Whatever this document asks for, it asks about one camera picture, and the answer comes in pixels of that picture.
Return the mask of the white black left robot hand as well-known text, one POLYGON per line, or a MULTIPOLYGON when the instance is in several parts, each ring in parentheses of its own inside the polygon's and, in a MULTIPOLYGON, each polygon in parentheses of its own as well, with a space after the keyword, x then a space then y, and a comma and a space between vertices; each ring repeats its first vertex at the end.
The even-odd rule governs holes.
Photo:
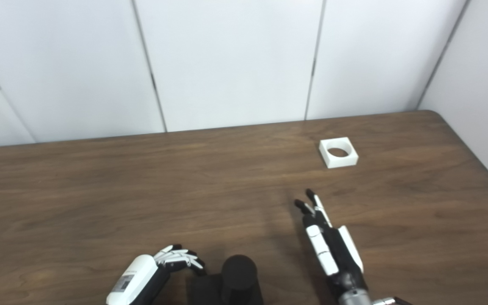
POLYGON ((154 255, 138 255, 106 297, 107 305, 151 305, 174 272, 205 276, 205 263, 194 251, 172 244, 154 255))

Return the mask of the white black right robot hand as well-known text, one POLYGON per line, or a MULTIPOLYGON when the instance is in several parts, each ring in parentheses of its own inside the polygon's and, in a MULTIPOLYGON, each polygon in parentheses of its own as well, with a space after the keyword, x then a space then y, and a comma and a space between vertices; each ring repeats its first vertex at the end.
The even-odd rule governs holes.
POLYGON ((294 205, 303 214, 305 234, 327 277, 331 294, 339 299, 349 291, 368 291, 363 262, 347 227, 334 227, 319 196, 311 189, 305 193, 311 204, 296 199, 294 205))

